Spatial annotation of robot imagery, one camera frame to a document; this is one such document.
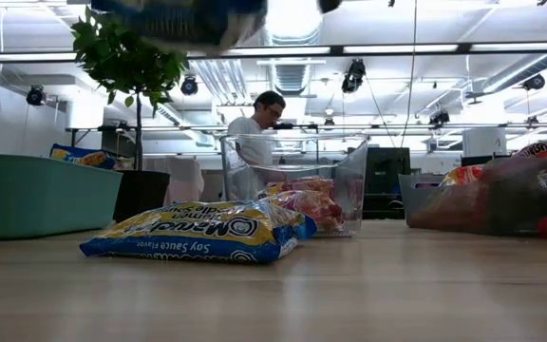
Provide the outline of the white covered furniture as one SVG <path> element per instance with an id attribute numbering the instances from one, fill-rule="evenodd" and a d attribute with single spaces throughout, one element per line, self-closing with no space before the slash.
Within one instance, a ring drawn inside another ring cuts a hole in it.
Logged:
<path id="1" fill-rule="evenodd" d="M 175 157 L 169 157 L 165 161 L 170 181 L 164 204 L 198 201 L 204 189 L 204 179 L 199 163 L 194 159 Z"/>

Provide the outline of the black background frame rail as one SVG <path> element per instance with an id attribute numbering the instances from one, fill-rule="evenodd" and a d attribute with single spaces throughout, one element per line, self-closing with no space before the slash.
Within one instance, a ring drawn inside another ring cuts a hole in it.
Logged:
<path id="1" fill-rule="evenodd" d="M 437 130 L 437 129 L 472 129 L 472 128 L 512 128 L 512 129 L 536 129 L 547 128 L 547 123 L 434 123 L 434 124 L 290 124 L 283 123 L 275 126 L 273 129 L 312 129 L 312 130 L 389 130 L 389 131 L 408 131 L 408 130 Z M 67 132 L 79 131 L 115 131 L 115 130 L 135 130 L 135 126 L 114 126 L 102 125 L 90 128 L 66 128 Z M 226 131 L 224 125 L 172 125 L 172 126 L 144 126 L 143 131 L 154 132 L 176 132 L 176 131 Z"/>

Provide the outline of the grey plastic bin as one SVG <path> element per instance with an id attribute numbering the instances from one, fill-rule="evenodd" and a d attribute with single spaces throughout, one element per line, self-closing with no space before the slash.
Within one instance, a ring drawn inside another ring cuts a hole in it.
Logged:
<path id="1" fill-rule="evenodd" d="M 417 188 L 408 175 L 399 181 L 411 228 L 542 238 L 538 223 L 547 217 L 547 158 L 494 159 L 466 185 Z"/>

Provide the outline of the potted green plant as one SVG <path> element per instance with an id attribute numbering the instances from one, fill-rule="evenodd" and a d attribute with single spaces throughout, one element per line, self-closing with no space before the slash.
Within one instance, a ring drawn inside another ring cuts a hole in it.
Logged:
<path id="1" fill-rule="evenodd" d="M 185 55 L 162 52 L 117 17 L 90 8 L 70 29 L 76 62 L 106 91 L 107 102 L 123 94 L 124 105 L 136 107 L 134 168 L 123 171 L 113 219 L 163 206 L 170 176 L 143 169 L 142 99 L 154 110 L 170 102 L 168 92 L 179 84 Z"/>

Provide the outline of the clear plastic bin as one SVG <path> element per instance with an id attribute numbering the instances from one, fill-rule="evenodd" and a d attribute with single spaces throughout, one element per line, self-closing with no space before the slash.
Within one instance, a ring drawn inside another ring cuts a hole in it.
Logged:
<path id="1" fill-rule="evenodd" d="M 262 166 L 281 172 L 283 181 L 305 177 L 334 180 L 334 194 L 329 195 L 341 206 L 344 218 L 341 232 L 318 232 L 319 238 L 349 238 L 356 235 L 362 224 L 365 196 L 368 138 L 364 135 L 343 134 L 262 134 L 227 135 L 220 139 L 223 168 L 223 197 L 232 199 L 230 176 L 246 163 L 238 158 L 237 138 L 257 138 L 271 145 L 273 165 Z"/>

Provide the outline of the teal plastic bin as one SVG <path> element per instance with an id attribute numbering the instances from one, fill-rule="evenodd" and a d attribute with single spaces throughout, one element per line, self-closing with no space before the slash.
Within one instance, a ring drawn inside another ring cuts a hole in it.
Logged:
<path id="1" fill-rule="evenodd" d="M 0 240 L 106 227 L 122 174 L 46 158 L 0 155 Z"/>

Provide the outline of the person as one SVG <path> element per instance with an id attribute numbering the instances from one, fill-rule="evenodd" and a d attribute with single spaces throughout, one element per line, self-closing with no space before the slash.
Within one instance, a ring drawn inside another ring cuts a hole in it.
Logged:
<path id="1" fill-rule="evenodd" d="M 228 125 L 228 135 L 262 135 L 263 132 L 281 119 L 286 107 L 284 98 L 271 90 L 259 94 L 254 102 L 254 114 L 238 117 Z M 262 169 L 262 166 L 274 164 L 271 145 L 257 138 L 237 138 L 235 142 L 238 158 L 246 166 L 234 171 L 230 176 L 229 194 L 233 200 L 251 200 L 269 182 L 285 179 L 281 172 Z"/>

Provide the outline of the white cabinet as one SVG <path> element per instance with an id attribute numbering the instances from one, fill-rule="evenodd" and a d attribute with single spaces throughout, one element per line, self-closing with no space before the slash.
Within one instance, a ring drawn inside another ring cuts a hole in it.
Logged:
<path id="1" fill-rule="evenodd" d="M 502 127 L 471 128 L 462 133 L 462 155 L 482 157 L 507 154 L 506 132 Z"/>

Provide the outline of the black beam with light strips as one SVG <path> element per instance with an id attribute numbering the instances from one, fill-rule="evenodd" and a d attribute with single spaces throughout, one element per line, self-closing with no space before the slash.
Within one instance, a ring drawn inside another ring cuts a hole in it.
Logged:
<path id="1" fill-rule="evenodd" d="M 329 58 L 409 55 L 469 55 L 469 54 L 546 54 L 547 41 L 361 45 L 361 46 L 290 46 L 239 47 L 218 54 L 190 52 L 189 60 L 202 59 L 270 59 L 270 58 Z M 0 64 L 71 63 L 72 51 L 0 52 Z"/>

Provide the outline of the blue soy sauce ramen packet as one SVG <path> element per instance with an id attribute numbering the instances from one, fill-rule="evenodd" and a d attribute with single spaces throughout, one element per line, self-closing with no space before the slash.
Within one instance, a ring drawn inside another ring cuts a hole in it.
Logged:
<path id="1" fill-rule="evenodd" d="M 257 33 L 267 0 L 90 0 L 90 8 L 162 50 L 219 53 Z"/>
<path id="2" fill-rule="evenodd" d="M 267 264 L 317 230 L 312 218 L 265 200 L 183 202 L 115 223 L 80 250 L 87 257 L 140 257 Z"/>
<path id="3" fill-rule="evenodd" d="M 50 149 L 49 157 L 54 160 L 107 170 L 112 170 L 115 166 L 115 159 L 102 149 L 85 149 L 55 143 Z"/>

